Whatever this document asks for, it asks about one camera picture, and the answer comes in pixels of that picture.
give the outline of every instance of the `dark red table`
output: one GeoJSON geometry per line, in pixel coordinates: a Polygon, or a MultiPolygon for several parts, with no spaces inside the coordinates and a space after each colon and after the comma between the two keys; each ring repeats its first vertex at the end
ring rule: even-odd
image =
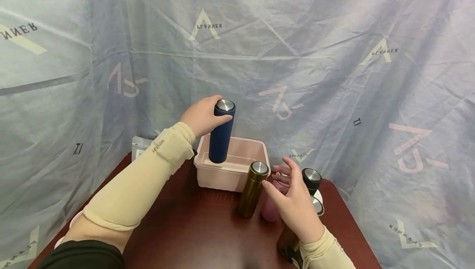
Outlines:
{"type": "MultiPolygon", "coordinates": [[[[130,161],[129,154],[103,185],[130,161]]],[[[322,222],[338,238],[356,268],[380,269],[337,188],[324,180],[320,192],[325,206],[322,222]]],[[[264,196],[251,219],[235,212],[239,197],[238,193],[198,187],[196,169],[186,161],[132,234],[124,252],[127,268],[294,269],[275,247],[282,222],[269,223],[259,215],[264,196]]],[[[28,268],[36,268],[66,234],[68,225],[28,268]]]]}

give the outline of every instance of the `black thermos bottle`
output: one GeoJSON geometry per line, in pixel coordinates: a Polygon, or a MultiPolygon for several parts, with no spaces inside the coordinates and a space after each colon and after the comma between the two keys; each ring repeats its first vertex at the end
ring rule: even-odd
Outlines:
{"type": "Polygon", "coordinates": [[[322,176],[320,175],[320,173],[316,170],[313,170],[312,168],[304,168],[302,170],[302,177],[303,182],[305,182],[305,185],[308,188],[310,196],[315,195],[316,191],[318,190],[318,187],[322,183],[322,176]]]}

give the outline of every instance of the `forearm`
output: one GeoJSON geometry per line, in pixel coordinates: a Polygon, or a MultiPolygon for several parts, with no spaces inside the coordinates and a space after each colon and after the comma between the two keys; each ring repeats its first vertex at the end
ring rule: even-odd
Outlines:
{"type": "Polygon", "coordinates": [[[84,216],[116,231],[134,229],[146,215],[165,182],[194,155],[195,137],[184,123],[165,129],[151,146],[100,190],[84,216]]]}
{"type": "Polygon", "coordinates": [[[303,269],[354,269],[337,239],[325,228],[322,237],[313,243],[300,243],[303,269]]]}

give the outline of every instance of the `human hand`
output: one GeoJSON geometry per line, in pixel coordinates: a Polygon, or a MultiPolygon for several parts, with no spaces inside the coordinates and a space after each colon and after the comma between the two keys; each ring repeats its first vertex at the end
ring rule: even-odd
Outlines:
{"type": "Polygon", "coordinates": [[[283,157],[282,160],[290,168],[276,165],[274,169],[288,176],[272,175],[272,178],[290,185],[287,193],[282,194],[268,181],[263,181],[262,185],[279,209],[282,220],[300,241],[304,244],[316,242],[324,234],[325,228],[313,207],[310,193],[303,182],[302,172],[296,162],[289,157],[283,157]]]}
{"type": "Polygon", "coordinates": [[[227,123],[233,118],[232,116],[214,115],[214,107],[222,98],[222,96],[215,95],[199,100],[188,107],[179,121],[188,125],[197,138],[208,134],[217,126],[227,123]]]}

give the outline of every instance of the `silver bottle cap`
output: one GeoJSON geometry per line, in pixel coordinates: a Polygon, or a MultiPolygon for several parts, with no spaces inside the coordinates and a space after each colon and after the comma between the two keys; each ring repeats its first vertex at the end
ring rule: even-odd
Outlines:
{"type": "Polygon", "coordinates": [[[216,103],[216,107],[222,111],[231,111],[234,109],[234,103],[229,100],[221,99],[218,101],[218,103],[216,103]]]}
{"type": "Polygon", "coordinates": [[[310,181],[319,182],[322,180],[322,176],[312,168],[304,169],[303,173],[310,181]]]}
{"type": "Polygon", "coordinates": [[[251,164],[251,170],[257,175],[264,175],[269,171],[269,168],[265,163],[256,161],[251,164]]]}

